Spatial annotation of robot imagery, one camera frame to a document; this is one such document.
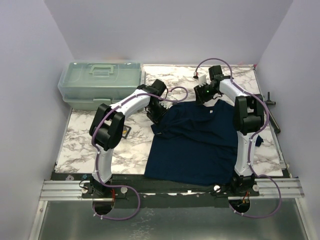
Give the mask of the navy blue t-shirt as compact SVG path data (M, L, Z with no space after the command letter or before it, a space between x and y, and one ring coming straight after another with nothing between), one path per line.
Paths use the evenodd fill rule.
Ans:
M173 105L159 124L151 125L154 137L144 176L200 186L230 183L238 153L234 113L223 100L213 106Z

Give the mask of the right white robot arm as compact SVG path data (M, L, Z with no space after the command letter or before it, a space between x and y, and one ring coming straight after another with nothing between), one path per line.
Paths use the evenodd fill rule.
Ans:
M229 184L230 191L241 196L253 189L256 175L253 171L254 153L258 134L265 128L265 113L261 94L252 94L244 90L226 76L220 65L209 68L210 83L204 74L194 72L193 78L198 85L194 87L196 102L204 104L214 95L226 95L234 103L233 126L237 132L238 147L234 174Z

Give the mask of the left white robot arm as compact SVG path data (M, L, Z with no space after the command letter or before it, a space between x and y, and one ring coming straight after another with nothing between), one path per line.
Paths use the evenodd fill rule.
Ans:
M176 103L177 100L163 98L162 94L167 91L165 83L156 79L152 85L139 85L128 97L118 103L106 105L101 104L95 113L89 134L91 144L96 148L94 172L89 185L84 185L90 195L98 195L101 198L111 194L115 196L116 188L126 188L139 193L131 186L110 185L112 178L111 163L114 148L120 143L126 118L141 109L146 109L147 117L153 124L158 125L165 113L169 110L166 103Z

